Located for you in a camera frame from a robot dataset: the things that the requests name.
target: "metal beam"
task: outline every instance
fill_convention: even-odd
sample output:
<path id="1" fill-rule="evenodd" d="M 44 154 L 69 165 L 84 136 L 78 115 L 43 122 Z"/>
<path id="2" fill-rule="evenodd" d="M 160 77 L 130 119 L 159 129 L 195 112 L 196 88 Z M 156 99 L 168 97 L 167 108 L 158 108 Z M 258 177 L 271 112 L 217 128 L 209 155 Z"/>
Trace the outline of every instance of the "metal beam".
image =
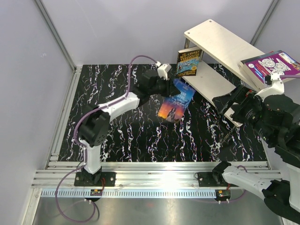
<path id="1" fill-rule="evenodd" d="M 44 18 L 45 23 L 48 26 L 50 32 L 52 33 L 52 35 L 53 35 L 56 43 L 58 44 L 58 46 L 59 46 L 62 54 L 65 56 L 65 58 L 66 58 L 66 60 L 67 60 L 67 62 L 69 64 L 69 66 L 71 67 L 72 71 L 74 72 L 75 69 L 76 69 L 76 65 L 73 62 L 70 54 L 68 53 L 68 51 L 67 51 L 64 43 L 62 42 L 62 40 L 61 40 L 61 38 L 60 38 L 60 36 L 59 36 L 56 28 L 55 28 L 55 26 L 54 26 L 54 24 L 53 24 L 50 16 L 49 16 L 49 14 L 48 14 L 48 12 L 47 12 L 44 4 L 42 3 L 42 0 L 34 0 L 34 2 L 36 4 L 36 6 L 38 7 L 38 9 L 39 9 L 42 17 Z"/>
<path id="2" fill-rule="evenodd" d="M 279 2 L 281 0 L 272 0 L 268 10 L 266 11 L 265 15 L 262 18 L 261 23 L 259 24 L 259 26 L 256 29 L 255 34 L 253 35 L 253 38 L 250 42 L 250 44 L 255 45 L 258 38 L 260 37 L 260 35 L 262 34 L 266 24 L 268 23 L 268 21 L 270 20 L 270 17 L 272 16 L 273 12 L 275 11 L 275 9 L 277 8 Z"/>

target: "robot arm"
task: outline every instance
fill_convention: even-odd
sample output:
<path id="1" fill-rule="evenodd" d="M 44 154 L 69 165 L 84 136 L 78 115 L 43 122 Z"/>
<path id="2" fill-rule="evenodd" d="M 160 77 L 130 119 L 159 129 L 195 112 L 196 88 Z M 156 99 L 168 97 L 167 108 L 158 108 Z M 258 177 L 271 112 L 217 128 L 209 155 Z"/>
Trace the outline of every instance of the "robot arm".
<path id="1" fill-rule="evenodd" d="M 269 148 L 275 147 L 275 153 L 287 163 L 290 182 L 261 179 L 227 162 L 217 165 L 213 176 L 216 181 L 223 179 L 259 196 L 274 213 L 300 224 L 300 105 L 283 95 L 278 74 L 269 77 L 267 83 L 272 86 L 258 93 L 240 85 L 213 102 L 220 114 L 231 107 L 234 121 L 250 125 Z"/>
<path id="2" fill-rule="evenodd" d="M 173 81 L 168 76 L 171 69 L 169 64 L 156 63 L 157 70 L 148 70 L 141 75 L 137 84 L 131 91 L 124 96 L 111 102 L 100 105 L 89 105 L 85 109 L 88 113 L 94 109 L 109 105 L 89 117 L 87 117 L 78 129 L 79 140 L 86 146 L 87 163 L 84 166 L 83 173 L 88 173 L 94 183 L 97 183 L 101 172 L 100 150 L 102 143 L 108 135 L 109 123 L 116 117 L 132 109 L 145 104 L 151 95 L 160 94 L 164 97 L 170 97 L 180 94 L 180 91 L 174 86 Z"/>

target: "purple book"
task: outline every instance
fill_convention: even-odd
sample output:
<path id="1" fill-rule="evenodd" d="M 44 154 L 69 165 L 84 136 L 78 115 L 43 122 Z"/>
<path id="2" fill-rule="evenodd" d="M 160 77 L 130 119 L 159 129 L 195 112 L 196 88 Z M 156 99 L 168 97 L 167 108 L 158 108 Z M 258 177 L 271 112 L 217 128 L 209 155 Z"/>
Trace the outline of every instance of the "purple book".
<path id="1" fill-rule="evenodd" d="M 260 89 L 264 88 L 267 75 L 300 75 L 300 64 L 283 51 L 271 52 L 242 63 L 242 68 Z"/>

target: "metal floor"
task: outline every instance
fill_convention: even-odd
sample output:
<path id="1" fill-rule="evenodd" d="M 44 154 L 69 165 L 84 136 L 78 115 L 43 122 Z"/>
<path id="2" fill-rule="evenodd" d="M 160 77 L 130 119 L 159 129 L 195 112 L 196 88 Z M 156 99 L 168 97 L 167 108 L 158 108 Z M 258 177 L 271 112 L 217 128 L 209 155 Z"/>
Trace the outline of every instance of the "metal floor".
<path id="1" fill-rule="evenodd" d="M 233 198 L 241 190 L 233 190 Z M 60 198 L 63 210 L 78 198 Z M 219 205 L 213 199 L 122 199 L 103 198 L 96 202 L 99 208 L 89 225 L 283 225 L 282 219 L 272 213 L 264 202 L 251 193 L 229 204 Z M 84 220 L 92 213 L 92 206 L 82 202 L 65 214 Z M 55 199 L 42 197 L 34 225 L 70 225 L 56 209 Z"/>

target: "white bookshelf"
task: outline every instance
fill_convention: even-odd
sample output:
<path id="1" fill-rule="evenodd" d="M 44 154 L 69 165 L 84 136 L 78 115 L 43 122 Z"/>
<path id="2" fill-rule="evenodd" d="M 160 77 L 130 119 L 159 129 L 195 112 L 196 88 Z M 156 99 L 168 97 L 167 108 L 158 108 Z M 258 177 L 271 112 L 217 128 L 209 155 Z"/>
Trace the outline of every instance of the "white bookshelf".
<path id="1" fill-rule="evenodd" d="M 239 61 L 264 54 L 242 38 L 233 34 L 217 22 L 209 19 L 184 32 L 184 36 L 216 61 L 228 68 L 233 74 L 239 77 L 254 90 L 258 90 L 251 79 L 238 66 Z M 196 76 L 184 76 L 192 87 L 202 94 L 211 104 L 212 99 L 228 94 L 235 86 L 221 76 L 218 72 L 201 61 Z M 241 124 L 234 122 L 229 109 L 225 114 L 236 127 Z"/>

